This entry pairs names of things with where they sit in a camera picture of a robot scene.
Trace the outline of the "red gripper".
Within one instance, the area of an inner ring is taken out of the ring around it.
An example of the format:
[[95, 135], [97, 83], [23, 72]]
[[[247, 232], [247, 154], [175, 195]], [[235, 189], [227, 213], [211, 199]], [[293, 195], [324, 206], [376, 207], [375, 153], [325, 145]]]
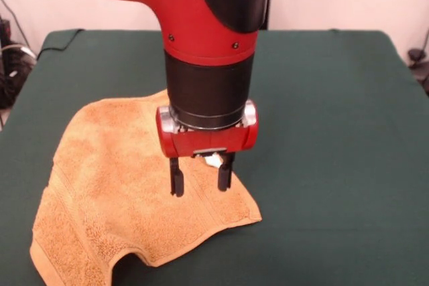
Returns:
[[252, 100], [246, 102], [240, 122], [227, 129], [203, 131], [184, 127], [172, 118], [169, 106], [157, 108], [156, 125], [161, 150], [170, 158], [171, 195], [177, 197], [184, 194], [184, 175], [177, 157], [227, 152], [221, 155], [223, 162], [218, 172], [218, 189], [225, 192], [231, 187], [235, 161], [232, 152], [251, 149], [259, 130], [257, 109]]

